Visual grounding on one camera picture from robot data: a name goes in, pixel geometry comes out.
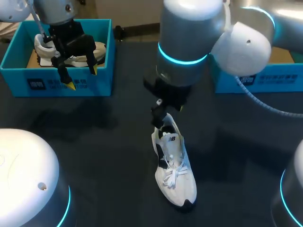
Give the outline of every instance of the shoe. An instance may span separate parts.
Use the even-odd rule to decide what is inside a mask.
[[[158,156],[155,173],[157,184],[165,197],[178,208],[191,208],[197,195],[196,182],[191,170],[184,138],[168,113],[161,129],[151,135]]]
[[[105,62],[106,55],[106,45],[104,43],[95,42],[96,49],[94,50],[95,58],[98,61],[98,65]],[[59,56],[60,53],[56,50],[53,41],[48,43],[43,42],[43,37],[41,34],[35,36],[35,50],[38,55],[38,63],[40,66],[52,66],[51,58],[54,56]],[[67,67],[87,67],[86,56],[70,57],[65,60]]]

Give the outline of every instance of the black tabletop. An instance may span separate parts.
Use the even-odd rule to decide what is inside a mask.
[[[0,45],[0,54],[7,46]],[[270,202],[303,139],[303,120],[269,113],[245,95],[215,95],[205,72],[184,110],[171,110],[197,182],[196,207],[175,210],[156,184],[150,107],[143,87],[156,43],[117,44],[111,97],[14,98],[0,79],[0,127],[36,133],[56,152],[79,227],[272,227]],[[303,94],[259,94],[303,113]]]

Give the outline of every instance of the blue box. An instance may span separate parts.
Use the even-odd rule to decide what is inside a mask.
[[[212,57],[208,60],[216,93],[243,93],[234,76],[220,70]],[[252,93],[302,92],[303,57],[273,48],[270,63],[266,68],[256,75],[242,77],[241,81]]]
[[[98,67],[97,75],[91,75],[88,67],[67,68],[76,91],[58,83],[60,76],[56,68],[27,69],[28,60],[34,49],[34,37],[39,33],[35,21],[22,22],[3,58],[1,73],[15,97],[54,96],[110,96],[112,90],[115,39],[110,19],[81,19],[86,34],[96,42],[107,45],[104,67]]]

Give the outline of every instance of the white cable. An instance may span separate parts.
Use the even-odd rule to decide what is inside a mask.
[[[231,4],[231,0],[225,0],[225,4],[229,6]]]
[[[265,109],[268,109],[274,113],[277,113],[281,116],[285,116],[285,117],[295,117],[295,118],[303,118],[303,114],[302,113],[289,113],[289,112],[284,112],[278,109],[275,109],[265,103],[263,103],[262,101],[260,101],[258,98],[256,98],[250,91],[248,91],[248,89],[242,84],[242,82],[240,81],[240,79],[238,77],[235,77],[237,83],[239,84],[239,86],[242,88],[242,90],[249,96],[249,98],[251,98],[256,104],[264,107]]]
[[[225,27],[224,27],[225,32],[232,31],[232,17],[231,17],[231,9],[229,8],[229,4],[230,4],[229,0],[226,0],[226,2],[223,3],[225,9]]]

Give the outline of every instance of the white shoelace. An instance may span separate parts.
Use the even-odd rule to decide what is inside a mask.
[[[164,160],[168,166],[168,169],[165,172],[165,177],[163,180],[163,185],[168,186],[169,188],[174,187],[176,185],[176,180],[179,175],[187,174],[187,166],[184,165],[184,162],[178,168],[172,168],[171,165],[174,164],[174,157],[170,155],[171,161],[168,163],[166,156],[164,156]]]

